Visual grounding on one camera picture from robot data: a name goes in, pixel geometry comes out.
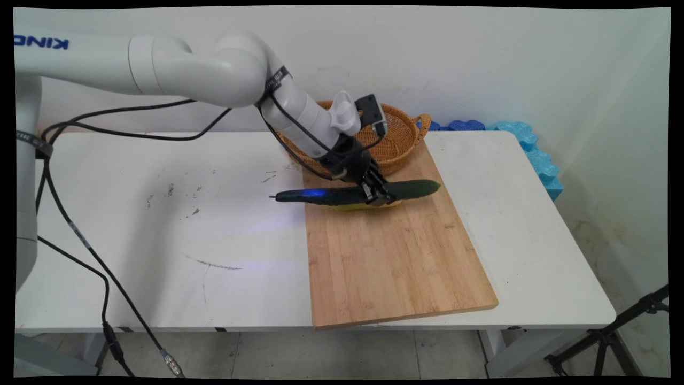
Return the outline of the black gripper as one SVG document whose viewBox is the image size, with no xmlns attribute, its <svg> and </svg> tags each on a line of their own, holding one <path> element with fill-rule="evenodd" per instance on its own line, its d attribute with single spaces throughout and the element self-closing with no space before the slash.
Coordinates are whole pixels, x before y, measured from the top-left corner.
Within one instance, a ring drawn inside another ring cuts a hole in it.
<svg viewBox="0 0 684 385">
<path fill-rule="evenodd" d="M 396 202 L 396 197 L 384 188 L 387 180 L 378 163 L 356 138 L 339 136 L 332 151 L 320 157 L 320 164 L 335 176 L 344 173 L 342 181 L 362 185 L 367 205 L 381 207 Z"/>
</svg>

